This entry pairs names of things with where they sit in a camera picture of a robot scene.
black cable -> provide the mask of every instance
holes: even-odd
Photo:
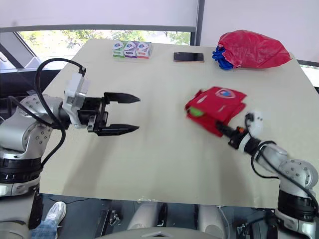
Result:
[[[247,131],[250,134],[249,128],[247,127],[247,118],[245,118],[245,126],[247,128]],[[260,144],[257,148],[258,153],[261,154],[261,156],[264,158],[264,160],[268,163],[268,165],[276,172],[278,173],[280,176],[282,176],[283,178],[287,179],[289,182],[293,183],[294,185],[296,185],[297,187],[299,187],[301,190],[303,190],[313,201],[314,205],[315,205],[315,211],[316,211],[316,216],[319,216],[319,205],[318,205],[318,201],[316,200],[315,196],[310,192],[310,190],[308,190],[307,188],[305,188],[304,186],[302,186],[301,184],[297,183],[295,180],[293,180],[292,178],[288,177],[287,175],[285,175],[284,173],[282,173],[281,171],[279,171],[274,165],[272,165],[269,160],[265,157],[263,150],[262,150],[262,146],[264,144]]]
[[[46,158],[42,161],[41,163],[41,167],[43,168],[44,165],[47,163],[47,161],[49,160],[49,158],[62,146],[62,144],[65,141],[65,137],[66,137],[66,133],[65,133],[65,128],[63,127],[62,123],[60,122],[60,120],[53,114],[53,112],[51,111],[50,107],[48,106],[48,104],[45,102],[45,99],[42,95],[42,91],[41,91],[41,84],[40,84],[40,75],[41,75],[41,71],[42,69],[49,64],[50,62],[53,61],[64,61],[64,62],[68,62],[71,63],[73,65],[76,65],[80,68],[79,73],[81,73],[82,75],[85,74],[86,69],[80,65],[79,63],[72,61],[72,60],[68,60],[68,59],[64,59],[64,58],[52,58],[52,59],[48,59],[44,62],[42,62],[38,69],[36,70],[35,73],[35,77],[34,77],[34,86],[35,86],[35,90],[36,90],[36,94],[39,97],[39,100],[41,102],[41,104],[43,105],[45,111],[48,113],[48,115],[51,117],[51,119],[54,121],[54,123],[56,123],[57,127],[59,130],[61,130],[61,139],[59,141],[59,143],[56,145],[56,147],[46,156]]]
[[[251,138],[253,138],[253,136],[250,133],[249,128],[248,128],[248,117],[247,116],[245,116],[245,127],[246,127],[246,129],[248,131],[249,136]],[[262,144],[266,144],[266,143],[274,143],[275,144],[275,142],[273,142],[273,141],[265,141]],[[257,172],[257,170],[255,168],[255,165],[254,165],[254,162],[255,162],[255,158],[254,158],[254,155],[252,155],[251,158],[250,158],[250,165],[251,165],[253,171],[255,172],[255,174],[257,174],[259,177],[266,178],[266,179],[279,179],[276,176],[264,176],[264,175],[261,175],[259,172]]]
[[[75,200],[75,201],[72,201],[72,202],[69,202],[69,203],[66,203],[66,202],[64,202],[64,201],[62,201],[62,200],[54,200],[54,199],[52,199],[52,198],[49,198],[49,199],[50,199],[51,201],[54,201],[54,202],[63,202],[63,203],[65,203],[66,205],[69,205],[69,204],[71,204],[71,203],[86,201],[86,200],[88,200],[88,199],[90,199],[90,198],[79,199],[79,200]]]
[[[8,109],[9,117],[11,117],[12,116],[12,102],[9,98],[7,99],[6,107]]]
[[[241,230],[241,232],[240,232],[240,234],[239,234],[238,237],[241,238],[241,236],[243,235],[243,233],[244,233],[244,231],[245,231],[246,228],[251,227],[253,224],[255,224],[255,223],[257,223],[257,222],[263,221],[265,218],[266,218],[266,217],[258,218],[258,219],[255,219],[255,220],[249,222],[249,223],[245,226],[245,228],[244,228],[243,230]]]
[[[10,102],[14,102],[17,106],[19,106],[19,108],[21,108],[24,112],[28,113],[32,118],[34,118],[35,120],[39,121],[42,124],[45,124],[46,126],[51,127],[51,124],[46,122],[45,120],[41,119],[40,117],[36,116],[34,113],[32,113],[31,111],[29,111],[23,104],[21,104],[15,97],[13,96],[8,96],[8,100]]]

green object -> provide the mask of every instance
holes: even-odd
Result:
[[[195,117],[201,117],[204,115],[204,112],[203,111],[200,111],[199,109],[197,108],[194,108],[194,107],[189,107],[189,112],[192,116],[195,116]]]

floor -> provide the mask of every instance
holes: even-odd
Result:
[[[116,209],[120,212],[121,222],[114,226],[108,227],[108,233],[120,232],[126,230],[134,212],[139,207],[135,201],[119,200],[101,200],[78,198],[68,196],[57,196],[43,194],[43,216],[44,220],[48,210],[55,201],[64,201],[67,203],[67,214],[58,229],[60,239],[92,239],[99,234],[98,225],[103,218],[103,212],[108,209]],[[194,220],[194,205],[192,204],[167,204],[167,227],[179,227],[196,229]],[[261,209],[243,208],[243,207],[222,207],[228,222],[224,221],[226,232],[230,229],[230,238],[236,238],[236,226],[243,222],[264,217],[265,212]],[[267,227],[264,222],[260,223],[261,239],[266,238]]]

table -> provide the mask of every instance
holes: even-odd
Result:
[[[111,104],[110,123],[140,126],[122,136],[98,137],[70,126],[64,145],[41,175],[41,192],[118,200],[274,208],[277,180],[254,174],[250,157],[185,117],[184,105],[199,90],[221,86],[244,92],[247,107],[230,125],[244,125],[249,110],[264,115],[261,139],[274,140],[294,158],[319,169],[319,96],[297,61],[272,69],[224,71],[213,47],[154,44],[151,59],[119,59],[113,41],[89,40],[73,60],[87,68],[87,96],[123,92],[141,98]],[[173,52],[203,52],[204,63],[173,62]],[[44,93],[63,97],[77,67],[70,64]],[[49,152],[59,141],[55,130]],[[257,170],[267,172],[258,165]]]

tree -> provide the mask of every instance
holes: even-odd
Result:
[[[62,33],[67,37],[67,48],[82,46],[91,38],[103,38],[103,33],[96,30],[63,30]]]
[[[169,32],[168,36],[174,44],[189,45],[190,32]]]
[[[143,31],[112,30],[112,39],[120,41],[145,41]]]

